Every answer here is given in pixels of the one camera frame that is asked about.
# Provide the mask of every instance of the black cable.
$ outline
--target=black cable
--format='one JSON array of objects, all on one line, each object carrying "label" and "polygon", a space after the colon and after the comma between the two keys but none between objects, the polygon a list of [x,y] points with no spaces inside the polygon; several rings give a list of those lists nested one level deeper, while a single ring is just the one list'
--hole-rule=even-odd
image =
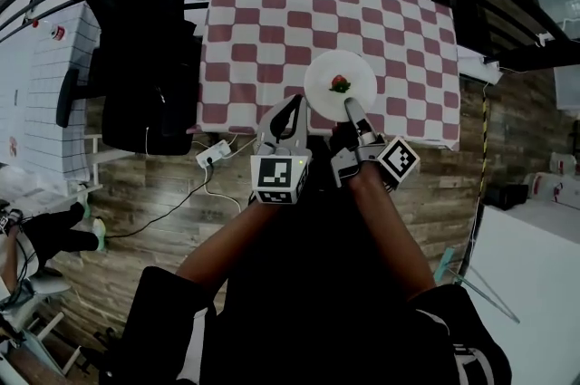
[{"label": "black cable", "polygon": [[16,282],[22,282],[26,276],[26,271],[28,270],[28,261],[30,261],[30,259],[28,259],[26,257],[26,252],[24,250],[24,247],[22,246],[22,244],[18,241],[18,239],[16,238],[16,243],[18,244],[18,246],[20,246],[20,251],[22,251],[22,255],[24,256],[24,264],[22,266],[22,270],[20,271],[20,275],[18,276],[18,278],[16,279]]},{"label": "black cable", "polygon": [[33,251],[33,253],[30,256],[28,256],[28,259],[26,260],[26,263],[30,263],[35,256],[36,256],[36,252]]},{"label": "black cable", "polygon": [[186,201],[188,201],[189,197],[191,197],[193,195],[194,192],[197,192],[200,188],[202,188],[203,186],[206,186],[209,181],[214,177],[214,167],[213,165],[210,163],[209,164],[209,169],[210,169],[210,173],[209,173],[209,177],[208,180],[206,180],[203,184],[201,184],[199,187],[194,188],[193,190],[191,190],[188,195],[183,198],[183,201],[181,203],[179,203],[176,207],[172,208],[168,213],[164,214],[161,217],[156,217],[155,219],[149,221],[145,226],[143,226],[141,229],[135,230],[133,232],[130,232],[129,234],[123,234],[121,236],[106,236],[105,240],[111,240],[112,238],[125,238],[128,236],[134,236],[135,234],[138,234],[139,232],[142,232],[143,230],[145,230],[148,226],[150,226],[151,224],[153,224],[154,222],[160,221],[161,219],[163,219],[163,217],[167,217],[169,216],[171,213],[173,213],[173,211],[175,211],[177,208],[179,208],[181,205],[183,205]]}]

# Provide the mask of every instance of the office chair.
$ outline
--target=office chair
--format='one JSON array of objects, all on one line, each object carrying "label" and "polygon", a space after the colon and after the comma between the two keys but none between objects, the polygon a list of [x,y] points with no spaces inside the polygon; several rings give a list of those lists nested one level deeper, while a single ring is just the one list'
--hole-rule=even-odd
[{"label": "office chair", "polygon": [[89,86],[78,73],[64,80],[57,124],[73,100],[105,95],[102,140],[127,151],[184,155],[198,101],[201,41],[185,21],[183,0],[86,0],[101,27]]}]

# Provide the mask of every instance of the white plate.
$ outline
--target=white plate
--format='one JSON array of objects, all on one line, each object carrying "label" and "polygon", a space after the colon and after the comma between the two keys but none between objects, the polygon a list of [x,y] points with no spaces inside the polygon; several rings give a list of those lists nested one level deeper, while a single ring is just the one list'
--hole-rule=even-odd
[{"label": "white plate", "polygon": [[[337,75],[351,83],[346,93],[331,91]],[[377,96],[377,79],[369,64],[359,55],[345,50],[331,50],[315,58],[304,77],[304,93],[311,108],[328,120],[348,121],[344,101],[354,97],[368,112]]]}]

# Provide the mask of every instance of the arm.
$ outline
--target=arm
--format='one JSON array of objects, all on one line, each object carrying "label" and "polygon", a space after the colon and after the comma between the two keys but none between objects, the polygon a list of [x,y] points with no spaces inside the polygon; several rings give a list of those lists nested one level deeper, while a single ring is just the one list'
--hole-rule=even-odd
[{"label": "arm", "polygon": [[2,270],[2,280],[6,288],[12,293],[18,285],[18,275],[16,274],[18,268],[18,254],[16,253],[16,236],[18,236],[19,229],[13,226],[8,233],[6,239],[6,263]]},{"label": "arm", "polygon": [[196,248],[176,274],[215,295],[230,269],[279,209],[279,205],[263,205],[255,201]]},{"label": "arm", "polygon": [[434,288],[427,259],[402,222],[377,166],[362,164],[361,171],[349,181],[349,187],[382,260],[407,300]]}]

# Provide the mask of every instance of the table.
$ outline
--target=table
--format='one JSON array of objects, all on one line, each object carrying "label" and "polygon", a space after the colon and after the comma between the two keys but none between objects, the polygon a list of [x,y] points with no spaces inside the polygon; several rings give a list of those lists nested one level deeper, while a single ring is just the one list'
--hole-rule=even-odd
[{"label": "table", "polygon": [[55,41],[42,26],[29,26],[0,44],[0,162],[51,178],[87,181],[86,100],[73,103],[66,129],[55,123],[56,106],[70,68],[79,70],[80,84],[88,81],[100,29],[85,3],[45,19],[65,28],[63,40]]},{"label": "table", "polygon": [[[451,10],[431,0],[210,0],[197,130],[256,132],[270,107],[304,93],[305,70],[333,49],[377,77],[368,113],[388,135],[457,149],[459,73]],[[315,111],[309,131],[334,125]]]}]

